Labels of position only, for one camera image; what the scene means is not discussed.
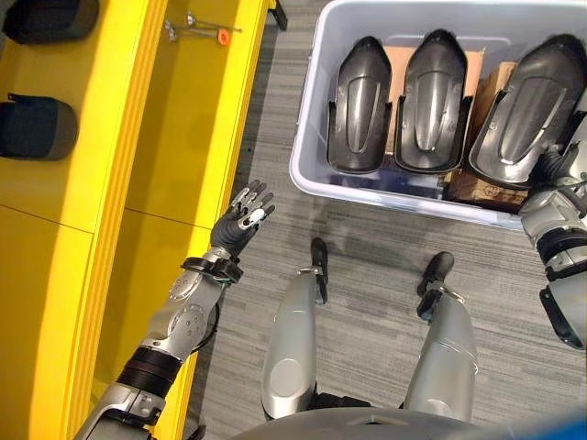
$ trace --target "yellow cabinet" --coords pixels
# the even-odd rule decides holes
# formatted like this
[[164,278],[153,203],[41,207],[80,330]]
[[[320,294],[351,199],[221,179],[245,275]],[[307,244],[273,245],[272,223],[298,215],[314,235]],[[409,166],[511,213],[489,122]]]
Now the yellow cabinet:
[[[72,438],[183,259],[205,251],[230,195],[272,6],[101,0],[86,39],[6,43],[0,97],[60,99],[79,136],[61,161],[0,159],[3,437]],[[182,23],[188,10],[242,32],[227,47],[170,42],[164,19]],[[194,366],[183,366],[168,395],[161,439],[181,438]]]

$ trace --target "plastic storage bin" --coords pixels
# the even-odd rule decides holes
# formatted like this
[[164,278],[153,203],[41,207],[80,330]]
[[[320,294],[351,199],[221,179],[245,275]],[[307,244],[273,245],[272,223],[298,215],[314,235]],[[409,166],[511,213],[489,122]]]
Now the plastic storage bin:
[[335,96],[338,68],[353,44],[373,35],[386,46],[417,46],[436,28],[457,35],[464,50],[485,49],[482,77],[501,61],[516,61],[548,36],[587,38],[587,2],[498,0],[337,0],[316,24],[293,143],[290,175],[306,193],[403,211],[521,229],[516,215],[435,198],[430,176],[393,165],[350,176],[327,163],[327,103]]

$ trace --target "cardboard box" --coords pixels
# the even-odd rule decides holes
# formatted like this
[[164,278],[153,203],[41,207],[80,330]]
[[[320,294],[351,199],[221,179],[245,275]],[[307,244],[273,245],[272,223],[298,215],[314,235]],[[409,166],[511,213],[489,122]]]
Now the cardboard box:
[[[385,53],[392,64],[392,82],[389,89],[389,102],[392,103],[392,117],[390,118],[389,134],[387,135],[387,146],[385,154],[393,155],[393,142],[395,140],[395,126],[397,124],[397,103],[400,96],[404,94],[405,71],[407,64],[414,55],[416,48],[400,46],[385,46]],[[477,91],[477,84],[481,77],[483,57],[485,50],[478,52],[467,50],[467,78],[465,78],[465,93],[463,96],[474,96]]]
[[527,198],[528,191],[501,188],[482,181],[471,171],[453,171],[447,197],[453,202],[465,202],[516,214]]

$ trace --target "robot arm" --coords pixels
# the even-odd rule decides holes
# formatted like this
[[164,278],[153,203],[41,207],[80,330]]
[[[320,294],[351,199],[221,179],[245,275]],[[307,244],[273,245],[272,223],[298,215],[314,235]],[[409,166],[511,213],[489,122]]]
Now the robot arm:
[[[548,152],[538,163],[554,186],[533,194],[520,210],[522,225],[546,268],[548,286],[540,301],[557,336],[585,349],[587,330],[587,188],[568,172],[580,146],[569,154]],[[587,145],[581,146],[585,154]]]
[[116,382],[110,384],[75,440],[149,440],[183,362],[207,340],[208,316],[224,289],[238,282],[238,254],[274,210],[265,183],[253,181],[216,222],[212,247],[202,258],[188,258],[166,303]]

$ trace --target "robotic hand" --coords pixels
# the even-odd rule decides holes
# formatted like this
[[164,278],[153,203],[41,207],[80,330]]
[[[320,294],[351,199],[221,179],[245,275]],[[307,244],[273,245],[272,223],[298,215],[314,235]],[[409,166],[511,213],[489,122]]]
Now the robotic hand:
[[265,183],[251,182],[212,229],[212,247],[202,258],[188,258],[167,302],[151,318],[145,338],[110,384],[75,440],[149,440],[144,425],[154,426],[165,396],[183,362],[214,333],[206,336],[208,316],[224,289],[238,282],[238,255],[273,212]]

